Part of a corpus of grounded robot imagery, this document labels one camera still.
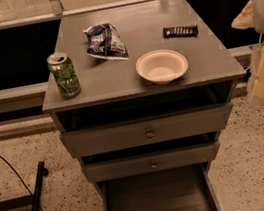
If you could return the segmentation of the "black stand base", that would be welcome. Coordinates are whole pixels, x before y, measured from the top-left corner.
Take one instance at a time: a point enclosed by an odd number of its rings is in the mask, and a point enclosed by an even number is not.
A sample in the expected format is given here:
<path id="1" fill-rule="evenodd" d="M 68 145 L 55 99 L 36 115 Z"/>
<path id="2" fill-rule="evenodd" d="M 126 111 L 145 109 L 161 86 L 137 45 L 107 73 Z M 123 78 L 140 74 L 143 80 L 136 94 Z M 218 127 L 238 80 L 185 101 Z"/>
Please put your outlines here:
<path id="1" fill-rule="evenodd" d="M 41 200 L 41 190 L 43 178 L 48 175 L 48 169 L 45 167 L 45 163 L 40 161 L 37 166 L 37 176 L 35 182 L 35 190 L 33 194 L 25 195 L 19 198 L 8 199 L 0 202 L 0 211 L 9 211 L 18 209 L 20 207 L 30 206 L 31 211 L 39 211 L 40 210 L 40 200 Z"/>

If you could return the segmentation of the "green soda can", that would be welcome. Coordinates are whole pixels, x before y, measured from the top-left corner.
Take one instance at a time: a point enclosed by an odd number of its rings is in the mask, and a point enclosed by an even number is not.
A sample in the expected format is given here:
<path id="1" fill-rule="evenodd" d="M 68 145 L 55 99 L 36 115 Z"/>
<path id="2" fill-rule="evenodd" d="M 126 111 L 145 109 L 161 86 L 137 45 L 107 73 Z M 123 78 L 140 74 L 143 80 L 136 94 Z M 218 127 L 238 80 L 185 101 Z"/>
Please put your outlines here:
<path id="1" fill-rule="evenodd" d="M 47 58 L 48 70 L 54 76 L 58 91 L 63 97 L 74 97 L 81 91 L 73 62 L 66 53 L 52 53 Z"/>

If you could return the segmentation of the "dark chocolate rxbar wrapper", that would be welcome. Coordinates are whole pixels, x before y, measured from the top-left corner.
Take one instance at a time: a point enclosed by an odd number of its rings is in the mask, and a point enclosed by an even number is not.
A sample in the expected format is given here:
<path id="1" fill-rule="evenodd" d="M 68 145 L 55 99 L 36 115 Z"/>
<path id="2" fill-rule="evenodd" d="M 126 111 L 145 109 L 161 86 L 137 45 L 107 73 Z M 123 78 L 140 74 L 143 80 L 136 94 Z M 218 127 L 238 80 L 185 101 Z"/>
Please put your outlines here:
<path id="1" fill-rule="evenodd" d="M 165 38 L 178 38 L 178 37 L 195 37 L 198 35 L 198 28 L 194 26 L 177 26 L 177 27 L 165 27 L 163 30 L 163 36 Z"/>

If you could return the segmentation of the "grey open bottom drawer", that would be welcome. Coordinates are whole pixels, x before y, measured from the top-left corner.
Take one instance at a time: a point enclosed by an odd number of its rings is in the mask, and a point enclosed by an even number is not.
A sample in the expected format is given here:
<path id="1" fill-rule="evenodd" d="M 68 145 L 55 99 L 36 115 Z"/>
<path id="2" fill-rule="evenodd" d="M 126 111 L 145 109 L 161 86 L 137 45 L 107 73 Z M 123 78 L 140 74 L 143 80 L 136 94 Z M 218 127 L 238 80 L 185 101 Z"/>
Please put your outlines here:
<path id="1" fill-rule="evenodd" d="M 104 182 L 104 211 L 222 211 L 201 164 Z"/>

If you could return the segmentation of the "grey top drawer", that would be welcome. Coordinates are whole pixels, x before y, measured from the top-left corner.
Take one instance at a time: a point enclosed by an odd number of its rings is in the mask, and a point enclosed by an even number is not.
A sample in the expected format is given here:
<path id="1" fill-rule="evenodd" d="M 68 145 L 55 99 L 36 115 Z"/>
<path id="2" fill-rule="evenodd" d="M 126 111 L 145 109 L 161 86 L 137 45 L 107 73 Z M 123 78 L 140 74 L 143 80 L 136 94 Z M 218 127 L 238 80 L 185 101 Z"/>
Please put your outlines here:
<path id="1" fill-rule="evenodd" d="M 62 143 L 72 157 L 129 149 L 141 145 L 187 138 L 224 129 L 232 103 L 105 125 L 61 135 Z"/>

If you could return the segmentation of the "blue white chip bag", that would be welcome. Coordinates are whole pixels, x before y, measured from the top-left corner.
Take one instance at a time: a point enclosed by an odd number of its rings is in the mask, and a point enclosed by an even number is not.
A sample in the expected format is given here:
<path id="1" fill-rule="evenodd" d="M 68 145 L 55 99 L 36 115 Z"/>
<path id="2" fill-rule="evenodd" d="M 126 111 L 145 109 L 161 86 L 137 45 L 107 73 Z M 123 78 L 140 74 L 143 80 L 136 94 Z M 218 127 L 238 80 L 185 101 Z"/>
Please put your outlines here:
<path id="1" fill-rule="evenodd" d="M 117 29 L 110 24 L 102 23 L 85 29 L 88 38 L 87 54 L 103 60 L 128 60 L 129 54 L 120 38 Z"/>

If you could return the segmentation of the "white paper bowl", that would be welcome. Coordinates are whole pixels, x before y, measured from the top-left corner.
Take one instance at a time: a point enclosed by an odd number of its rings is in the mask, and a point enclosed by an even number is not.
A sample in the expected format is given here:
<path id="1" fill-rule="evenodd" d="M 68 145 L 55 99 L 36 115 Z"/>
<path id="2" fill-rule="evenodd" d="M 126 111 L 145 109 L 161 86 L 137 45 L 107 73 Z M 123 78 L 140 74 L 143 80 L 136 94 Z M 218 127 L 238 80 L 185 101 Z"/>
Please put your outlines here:
<path id="1" fill-rule="evenodd" d="M 181 78 L 189 66 L 185 56 L 169 49 L 150 51 L 136 62 L 135 68 L 139 76 L 158 85 L 169 84 Z"/>

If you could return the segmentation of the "grey wooden drawer cabinet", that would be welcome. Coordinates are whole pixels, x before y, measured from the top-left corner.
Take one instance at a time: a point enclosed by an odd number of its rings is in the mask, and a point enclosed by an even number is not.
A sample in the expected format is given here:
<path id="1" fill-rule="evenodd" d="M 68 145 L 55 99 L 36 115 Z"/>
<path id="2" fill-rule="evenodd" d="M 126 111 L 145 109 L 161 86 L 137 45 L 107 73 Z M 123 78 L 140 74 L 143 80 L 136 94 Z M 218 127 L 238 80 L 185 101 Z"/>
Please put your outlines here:
<path id="1" fill-rule="evenodd" d="M 128 60 L 103 60 L 87 54 L 85 29 L 110 23 L 127 48 Z M 163 29 L 194 26 L 195 37 L 165 38 Z M 162 115 L 202 110 L 230 103 L 242 66 L 234 59 L 186 0 L 152 0 L 118 8 L 106 8 L 61 21 L 56 50 L 72 59 L 81 92 L 72 99 L 60 97 L 54 80 L 48 82 L 43 110 L 61 132 L 104 127 Z M 150 51 L 181 53 L 186 73 L 165 85 L 139 76 L 136 61 Z M 85 164 L 165 151 L 218 141 L 220 131 L 187 138 L 130 147 L 129 149 L 75 158 Z"/>

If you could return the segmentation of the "grey middle drawer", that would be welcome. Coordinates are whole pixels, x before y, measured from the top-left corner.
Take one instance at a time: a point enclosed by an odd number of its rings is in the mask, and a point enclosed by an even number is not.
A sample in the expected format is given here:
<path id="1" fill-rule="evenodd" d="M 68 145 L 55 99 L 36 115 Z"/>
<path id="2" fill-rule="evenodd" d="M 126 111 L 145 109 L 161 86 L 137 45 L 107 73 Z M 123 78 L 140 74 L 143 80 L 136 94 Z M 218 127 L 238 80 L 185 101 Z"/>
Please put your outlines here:
<path id="1" fill-rule="evenodd" d="M 97 163 L 85 164 L 83 173 L 90 182 L 104 182 L 115 178 L 201 164 L 212 161 L 220 142 L 210 142 Z"/>

